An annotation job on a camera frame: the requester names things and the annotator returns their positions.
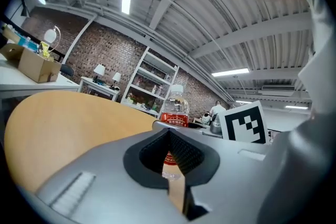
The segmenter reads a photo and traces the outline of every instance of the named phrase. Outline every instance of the white lampshade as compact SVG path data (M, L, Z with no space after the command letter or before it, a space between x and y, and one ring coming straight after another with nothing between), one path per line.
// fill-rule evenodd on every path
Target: white lampshade
M102 66L101 64L97 65L97 67L94 69L94 73L97 73L98 75L104 76L105 66Z
M53 29L49 29L44 34L44 40L48 43L53 43L57 37L56 31Z
M118 73L118 72L115 73L112 79L115 80L115 81L117 81L117 82L119 82L120 79L121 79L121 74Z

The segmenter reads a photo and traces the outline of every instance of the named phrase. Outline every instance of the blue object in box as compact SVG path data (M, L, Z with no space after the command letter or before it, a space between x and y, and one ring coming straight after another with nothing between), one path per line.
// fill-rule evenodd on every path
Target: blue object in box
M18 43L18 45L23 46L26 43L27 38L21 36L20 34L17 34L20 37L20 41ZM31 40L28 42L27 44L28 49L32 50L32 51L37 51L38 50L38 45L35 42L32 42Z

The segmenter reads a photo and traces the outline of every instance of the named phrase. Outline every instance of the qr code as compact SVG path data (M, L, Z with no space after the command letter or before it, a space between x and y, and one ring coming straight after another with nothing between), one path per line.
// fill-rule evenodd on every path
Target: qr code
M230 140L265 144L265 130L259 107L226 115L225 121Z

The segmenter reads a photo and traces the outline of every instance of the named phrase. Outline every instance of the brick wall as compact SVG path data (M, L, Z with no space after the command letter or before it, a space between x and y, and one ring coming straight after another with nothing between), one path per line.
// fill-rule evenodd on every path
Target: brick wall
M57 50L66 54L71 43L81 31L87 20L76 15L59 12L53 9L36 7L31 12L31 18L27 18L22 24L22 28L37 38L43 40L46 30L53 28L54 25L61 31L61 41ZM127 37L111 28L92 23L81 36L76 46L72 50L67 65L71 66L74 76L71 78L76 83L80 82L80 77L94 77L93 70L97 64L105 66L105 75L102 80L106 84L113 84L112 77L115 72L122 74L121 81L116 84L120 87L121 94L119 100L125 91L125 88L146 49L146 46ZM150 52L165 62L174 66L175 64L150 49ZM142 65L143 68L151 71L150 66ZM145 85L142 88L147 90L154 86L153 83L143 80ZM199 117L202 113L209 111L215 105L216 100L221 100L208 87L200 83L197 79L186 73L181 68L176 76L174 84L184 86L186 99L190 105L190 118ZM161 96L166 93L166 88L162 90Z

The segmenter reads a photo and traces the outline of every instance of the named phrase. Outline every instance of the white shirt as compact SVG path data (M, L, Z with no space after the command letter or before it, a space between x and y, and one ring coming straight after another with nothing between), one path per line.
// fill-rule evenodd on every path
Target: white shirt
M216 115L218 114L219 112L222 112L222 111L226 111L226 109L224 107L222 107L220 104L216 105L216 106L213 106L210 110L210 115L213 116L213 115Z
M318 113L336 111L336 25L325 0L307 0L315 54L299 73Z

